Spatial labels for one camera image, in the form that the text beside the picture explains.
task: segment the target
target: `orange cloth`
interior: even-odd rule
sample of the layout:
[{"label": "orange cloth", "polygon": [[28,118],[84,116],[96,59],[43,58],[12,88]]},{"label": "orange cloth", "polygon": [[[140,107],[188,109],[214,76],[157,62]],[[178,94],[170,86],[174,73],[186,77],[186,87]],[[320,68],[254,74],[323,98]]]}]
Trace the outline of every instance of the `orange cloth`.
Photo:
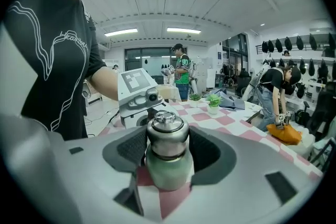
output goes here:
[{"label": "orange cloth", "polygon": [[272,136],[280,139],[287,145],[297,145],[302,138],[302,133],[298,132],[290,125],[285,125],[283,129],[277,129],[275,124],[269,124],[266,128]]}]

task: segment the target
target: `ceiling light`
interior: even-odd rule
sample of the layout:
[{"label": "ceiling light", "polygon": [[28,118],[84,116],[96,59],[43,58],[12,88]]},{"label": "ceiling light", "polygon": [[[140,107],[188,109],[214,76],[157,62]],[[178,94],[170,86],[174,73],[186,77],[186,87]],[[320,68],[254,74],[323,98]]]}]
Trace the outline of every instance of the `ceiling light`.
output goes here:
[{"label": "ceiling light", "polygon": [[116,36],[116,35],[121,35],[121,34],[137,33],[137,32],[138,30],[135,28],[135,29],[121,30],[121,31],[107,33],[105,34],[105,36],[111,37],[111,36]]},{"label": "ceiling light", "polygon": [[191,30],[191,29],[182,29],[182,28],[167,28],[167,32],[182,32],[182,33],[199,34],[201,31]]}]

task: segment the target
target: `floor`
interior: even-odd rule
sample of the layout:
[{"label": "floor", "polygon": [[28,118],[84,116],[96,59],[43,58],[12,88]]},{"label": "floor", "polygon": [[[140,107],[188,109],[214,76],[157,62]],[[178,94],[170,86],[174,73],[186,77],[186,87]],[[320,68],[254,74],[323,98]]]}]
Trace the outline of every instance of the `floor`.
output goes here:
[{"label": "floor", "polygon": [[111,99],[103,99],[103,101],[99,100],[90,104],[86,108],[88,115],[85,117],[85,126],[88,136],[97,136],[106,127],[118,109],[118,102]]}]

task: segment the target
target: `gray plastic part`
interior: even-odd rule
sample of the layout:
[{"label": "gray plastic part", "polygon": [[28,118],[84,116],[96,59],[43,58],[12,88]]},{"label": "gray plastic part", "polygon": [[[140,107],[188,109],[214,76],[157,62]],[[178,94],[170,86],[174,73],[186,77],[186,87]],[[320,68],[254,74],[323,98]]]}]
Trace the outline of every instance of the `gray plastic part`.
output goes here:
[{"label": "gray plastic part", "polygon": [[[102,156],[106,145],[135,130],[65,142],[35,121],[0,115],[0,147],[15,182],[50,221],[150,224],[114,201],[123,189],[134,186],[134,177],[116,171]],[[193,130],[227,143],[237,162],[218,184],[192,186],[189,196],[162,223],[283,223],[317,185],[267,145],[213,130]],[[71,155],[69,150],[75,147],[83,151]],[[265,178],[277,171],[298,191],[283,206]]]}]

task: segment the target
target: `black t-shirt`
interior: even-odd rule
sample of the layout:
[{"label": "black t-shirt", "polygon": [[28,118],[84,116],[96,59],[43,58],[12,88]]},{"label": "black t-shirt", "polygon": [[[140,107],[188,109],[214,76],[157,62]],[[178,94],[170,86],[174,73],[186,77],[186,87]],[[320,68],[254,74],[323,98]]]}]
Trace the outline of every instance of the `black t-shirt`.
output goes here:
[{"label": "black t-shirt", "polygon": [[38,74],[22,115],[65,140],[82,138],[83,80],[105,64],[81,0],[15,0],[5,27]]},{"label": "black t-shirt", "polygon": [[261,78],[261,83],[263,83],[262,86],[273,92],[273,88],[276,87],[280,90],[280,88],[285,89],[286,83],[282,79],[282,73],[279,70],[276,69],[269,69]]}]

